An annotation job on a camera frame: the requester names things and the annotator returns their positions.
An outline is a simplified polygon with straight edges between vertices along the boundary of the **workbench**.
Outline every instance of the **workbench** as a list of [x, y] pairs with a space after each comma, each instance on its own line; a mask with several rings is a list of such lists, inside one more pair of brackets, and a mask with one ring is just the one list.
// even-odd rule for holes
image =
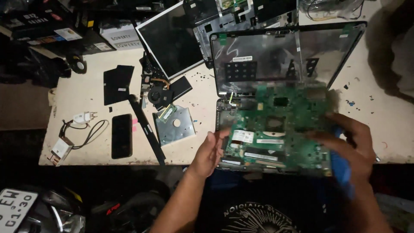
[[[366, 1], [363, 18], [368, 21], [381, 8], [380, 1]], [[342, 19], [330, 19], [315, 22], [303, 13], [299, 15], [299, 24], [343, 22]], [[47, 133], [39, 159], [39, 165], [51, 165], [46, 158], [58, 139], [62, 120], [69, 121], [80, 112], [97, 112], [98, 117], [90, 124], [122, 114], [136, 116], [126, 100], [104, 106], [103, 73], [117, 65], [134, 66], [130, 83], [130, 93], [140, 95], [141, 65], [143, 49], [114, 51], [84, 56], [87, 73], [72, 73], [71, 78], [60, 78], [56, 90], [55, 102], [50, 114]], [[361, 121], [371, 128], [373, 147], [380, 163], [412, 163], [414, 159], [414, 105], [396, 97], [388, 96], [375, 82], [368, 65], [368, 50], [365, 35], [352, 52], [344, 68], [331, 86], [339, 96], [339, 113]], [[196, 134], [162, 146], [168, 165], [186, 165], [193, 160], [200, 144], [208, 131], [214, 131], [216, 120], [216, 101], [218, 100], [214, 72], [201, 64], [178, 76], [185, 76], [193, 89], [173, 104], [189, 108]], [[155, 128], [152, 117], [156, 109], [147, 103], [144, 113], [152, 129]], [[79, 150], [72, 150], [63, 165], [157, 165], [157, 159], [139, 124], [133, 125], [132, 156], [111, 159], [111, 126], [105, 125], [100, 134]], [[66, 136], [75, 144], [84, 142], [90, 128], [85, 130], [68, 129]]]

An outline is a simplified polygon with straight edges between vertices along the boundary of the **hand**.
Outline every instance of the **hand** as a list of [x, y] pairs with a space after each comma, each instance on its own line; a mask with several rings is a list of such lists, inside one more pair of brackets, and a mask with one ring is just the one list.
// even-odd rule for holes
[[347, 137], [347, 141], [326, 132], [308, 132], [307, 137], [336, 151], [341, 157], [348, 160], [351, 167], [351, 183], [368, 184], [372, 165], [375, 162], [369, 127], [339, 113], [329, 113], [326, 117], [345, 130], [344, 135]]
[[223, 150], [221, 149], [223, 138], [229, 134], [229, 129], [215, 133], [208, 132], [206, 139], [198, 148], [187, 172], [202, 179], [211, 176], [217, 164], [220, 162], [220, 158], [223, 156]]

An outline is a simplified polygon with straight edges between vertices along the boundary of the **person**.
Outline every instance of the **person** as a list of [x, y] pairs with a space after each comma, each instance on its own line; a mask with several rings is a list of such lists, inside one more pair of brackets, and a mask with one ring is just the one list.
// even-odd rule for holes
[[150, 233], [391, 233], [369, 184], [375, 161], [369, 127], [342, 114], [329, 113], [327, 118], [345, 130], [346, 141], [326, 132], [306, 136], [348, 161], [351, 198], [341, 197], [323, 181], [320, 185], [321, 179], [275, 174], [205, 197], [206, 179], [223, 155], [220, 148], [229, 130], [208, 132]]

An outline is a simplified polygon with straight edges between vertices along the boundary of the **white box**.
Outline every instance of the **white box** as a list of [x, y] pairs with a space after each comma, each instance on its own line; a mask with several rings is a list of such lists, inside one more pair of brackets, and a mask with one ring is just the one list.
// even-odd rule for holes
[[121, 28], [101, 29], [100, 34], [116, 50], [141, 49], [142, 44], [132, 24]]

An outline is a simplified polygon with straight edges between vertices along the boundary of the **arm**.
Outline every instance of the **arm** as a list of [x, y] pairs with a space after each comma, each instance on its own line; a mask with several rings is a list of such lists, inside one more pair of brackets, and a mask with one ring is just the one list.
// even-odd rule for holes
[[369, 184], [375, 162], [369, 127], [342, 114], [332, 113], [327, 117], [345, 129], [347, 141], [325, 132], [310, 132], [308, 137], [336, 151], [348, 160], [351, 167], [350, 183], [354, 186], [355, 193], [346, 206], [347, 231], [392, 233]]
[[223, 154], [221, 144], [229, 131], [213, 134], [206, 139], [184, 173], [177, 189], [154, 222], [150, 233], [191, 233], [200, 207], [204, 184]]

